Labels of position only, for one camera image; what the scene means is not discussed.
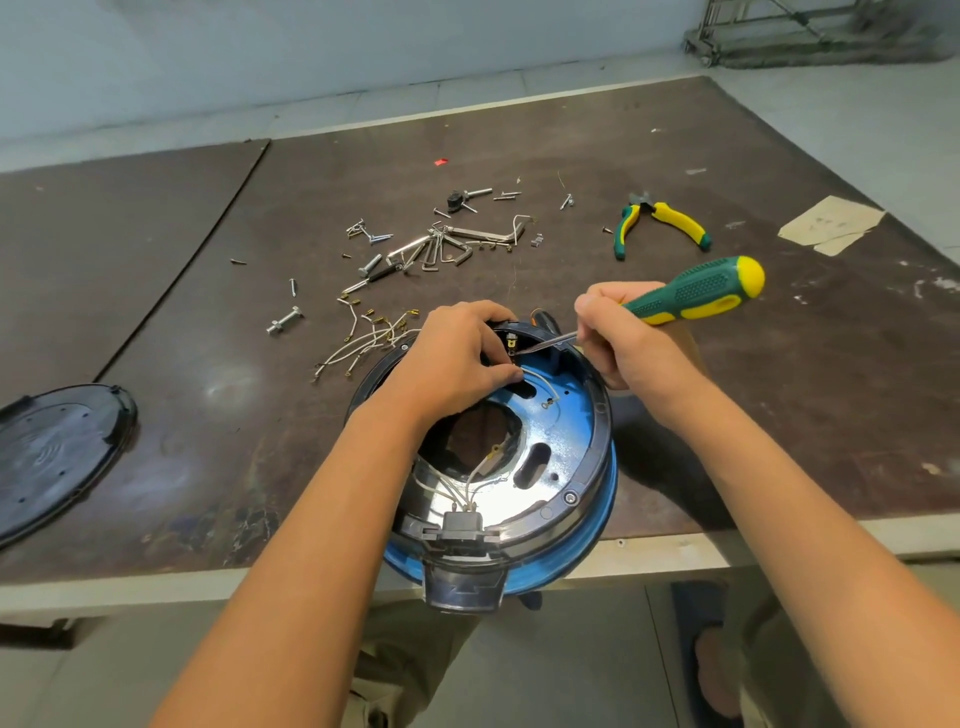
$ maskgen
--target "pants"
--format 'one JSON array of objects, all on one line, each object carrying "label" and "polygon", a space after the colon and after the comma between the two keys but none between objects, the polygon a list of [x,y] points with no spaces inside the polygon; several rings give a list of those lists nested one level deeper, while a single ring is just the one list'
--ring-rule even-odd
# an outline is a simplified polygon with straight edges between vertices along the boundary
[{"label": "pants", "polygon": [[419,600],[371,607],[341,728],[406,728],[479,621]]},{"label": "pants", "polygon": [[[960,611],[960,564],[910,567],[924,584]],[[835,728],[840,713],[800,637],[758,567],[726,579],[723,671],[740,695],[746,728]]]}]

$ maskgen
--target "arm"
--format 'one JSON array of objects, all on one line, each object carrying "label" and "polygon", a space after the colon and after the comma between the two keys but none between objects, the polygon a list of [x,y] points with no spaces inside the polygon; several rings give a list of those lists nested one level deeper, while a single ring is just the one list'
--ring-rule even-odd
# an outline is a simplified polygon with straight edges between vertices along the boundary
[{"label": "arm", "polygon": [[[484,323],[513,318],[490,302],[430,314],[387,381],[350,417],[160,705],[153,728],[340,724],[414,456],[441,417],[522,379]],[[492,366],[480,363],[481,352]]]},{"label": "arm", "polygon": [[700,457],[854,725],[960,723],[960,616],[691,365],[675,328],[618,305],[651,287],[601,283],[577,301],[587,356]]}]

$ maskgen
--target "paper scrap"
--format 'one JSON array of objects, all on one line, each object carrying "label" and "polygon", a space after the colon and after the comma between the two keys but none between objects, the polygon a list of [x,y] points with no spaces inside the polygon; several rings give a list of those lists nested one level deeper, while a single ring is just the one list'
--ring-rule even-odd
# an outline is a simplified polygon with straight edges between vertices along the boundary
[{"label": "paper scrap", "polygon": [[830,195],[780,228],[778,235],[833,256],[875,228],[885,214],[881,209]]}]

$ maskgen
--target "metal frame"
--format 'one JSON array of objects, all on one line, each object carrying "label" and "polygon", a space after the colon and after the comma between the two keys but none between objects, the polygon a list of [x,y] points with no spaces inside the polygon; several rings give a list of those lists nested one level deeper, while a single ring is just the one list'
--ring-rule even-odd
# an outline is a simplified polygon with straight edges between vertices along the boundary
[{"label": "metal frame", "polygon": [[[802,11],[795,7],[798,0],[707,0],[700,24],[684,34],[684,51],[700,56],[706,67],[741,68],[946,58],[948,54],[936,47],[935,34],[926,28],[884,32],[857,27],[870,25],[857,19],[868,17],[874,9],[892,7],[893,1],[853,0]],[[759,3],[779,12],[750,17]],[[756,32],[775,25],[780,28]]]}]

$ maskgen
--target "green and yellow pliers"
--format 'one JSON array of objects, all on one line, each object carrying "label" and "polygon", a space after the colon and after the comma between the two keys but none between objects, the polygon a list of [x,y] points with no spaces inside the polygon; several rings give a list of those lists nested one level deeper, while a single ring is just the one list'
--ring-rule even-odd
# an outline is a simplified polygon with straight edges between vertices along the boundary
[{"label": "green and yellow pliers", "polygon": [[623,260],[627,257],[625,247],[627,233],[636,225],[636,221],[640,218],[640,211],[644,208],[650,211],[654,220],[672,225],[677,230],[685,232],[704,253],[710,249],[713,241],[700,223],[689,215],[678,212],[667,203],[653,202],[649,194],[644,193],[642,196],[631,195],[630,203],[623,208],[620,224],[613,233],[613,254],[617,260]]}]

